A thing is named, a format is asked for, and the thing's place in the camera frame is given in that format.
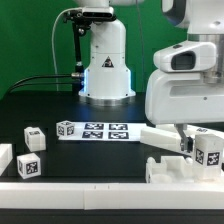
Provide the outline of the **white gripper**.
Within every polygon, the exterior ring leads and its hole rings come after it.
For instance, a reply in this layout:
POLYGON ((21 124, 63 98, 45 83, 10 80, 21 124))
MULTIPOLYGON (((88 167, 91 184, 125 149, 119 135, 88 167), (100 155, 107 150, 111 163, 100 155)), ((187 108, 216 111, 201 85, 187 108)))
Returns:
POLYGON ((193 151, 186 124, 224 122, 224 84, 207 84, 201 73, 154 71, 145 97, 147 119, 157 124, 176 124, 183 152, 193 151))

